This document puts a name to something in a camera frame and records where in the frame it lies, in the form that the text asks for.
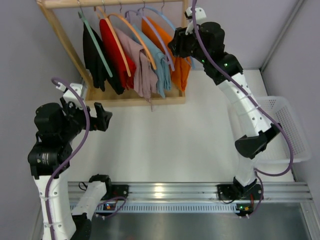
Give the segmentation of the orange trousers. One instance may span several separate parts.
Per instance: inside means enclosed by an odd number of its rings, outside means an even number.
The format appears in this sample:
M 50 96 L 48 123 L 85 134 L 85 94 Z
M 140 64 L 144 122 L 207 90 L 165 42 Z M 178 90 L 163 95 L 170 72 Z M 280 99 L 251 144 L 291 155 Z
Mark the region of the orange trousers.
M 162 41 L 164 42 L 165 46 L 168 46 L 168 43 L 173 39 L 171 35 L 169 35 L 160 25 L 158 25 L 153 19 L 150 17 L 146 17 L 150 23 L 154 26 L 156 31 L 159 33 L 160 37 L 162 38 Z M 145 20 L 142 20 L 141 23 L 141 29 L 142 32 L 163 52 L 165 53 L 165 50 L 163 46 L 161 45 L 159 39 L 157 38 L 156 34 L 153 32 L 151 27 L 147 24 Z M 186 60 L 185 58 L 181 57 L 174 57 L 170 49 L 168 49 L 169 54 L 172 58 L 172 61 L 174 63 L 175 71 L 172 71 L 170 69 L 170 77 L 171 81 L 176 85 L 176 87 L 182 91 L 185 92 L 187 84 L 188 84 L 188 77 L 191 70 L 191 66 L 188 64 L 189 60 Z

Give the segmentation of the light blue hanger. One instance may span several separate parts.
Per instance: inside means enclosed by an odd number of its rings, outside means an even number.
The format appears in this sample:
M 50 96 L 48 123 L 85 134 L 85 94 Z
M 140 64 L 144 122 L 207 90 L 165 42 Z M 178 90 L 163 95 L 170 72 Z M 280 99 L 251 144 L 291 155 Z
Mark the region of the light blue hanger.
M 161 18 L 163 18 L 166 23 L 171 27 L 171 29 L 175 32 L 176 30 L 176 26 L 172 23 L 172 21 L 170 19 L 168 19 L 164 14 L 163 14 L 163 7 L 165 5 L 165 1 L 162 1 L 162 7 L 161 7 L 161 11 L 157 10 L 156 8 L 152 7 L 152 6 L 144 6 L 144 7 L 140 7 L 137 11 L 144 11 L 144 9 L 148 9 L 154 13 L 156 13 L 158 16 L 160 16 Z M 194 70 L 195 69 L 195 63 L 193 61 L 193 59 L 191 57 L 185 58 L 184 59 L 190 66 L 191 68 Z

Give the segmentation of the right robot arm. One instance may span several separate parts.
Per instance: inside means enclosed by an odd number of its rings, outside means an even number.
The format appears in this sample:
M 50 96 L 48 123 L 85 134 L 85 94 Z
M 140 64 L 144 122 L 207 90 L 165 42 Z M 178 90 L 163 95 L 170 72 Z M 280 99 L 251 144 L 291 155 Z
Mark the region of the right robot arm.
M 206 58 L 195 32 L 186 31 L 185 27 L 175 29 L 173 39 L 168 43 L 169 49 L 174 57 L 192 57 L 203 65 L 206 75 L 229 100 L 244 133 L 234 143 L 239 162 L 233 182 L 218 186 L 218 198 L 234 201 L 257 197 L 261 189 L 254 173 L 257 155 L 267 148 L 280 131 L 259 111 L 238 59 L 225 51 L 225 31 L 221 26 L 216 22 L 205 22 L 198 26 L 201 40 L 217 66 L 213 66 Z

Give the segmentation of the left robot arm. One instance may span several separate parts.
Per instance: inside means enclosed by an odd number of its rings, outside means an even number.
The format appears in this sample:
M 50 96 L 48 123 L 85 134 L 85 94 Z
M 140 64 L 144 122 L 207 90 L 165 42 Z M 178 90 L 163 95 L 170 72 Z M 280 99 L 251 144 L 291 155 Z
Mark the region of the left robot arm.
M 81 109 L 62 100 L 35 112 L 36 143 L 27 160 L 39 192 L 44 240 L 88 240 L 98 203 L 112 189 L 108 175 L 93 175 L 78 205 L 70 208 L 68 173 L 78 152 L 71 142 L 81 131 L 105 132 L 113 115 L 101 103 L 94 103 L 94 108 L 96 116 L 92 117 L 89 107 Z

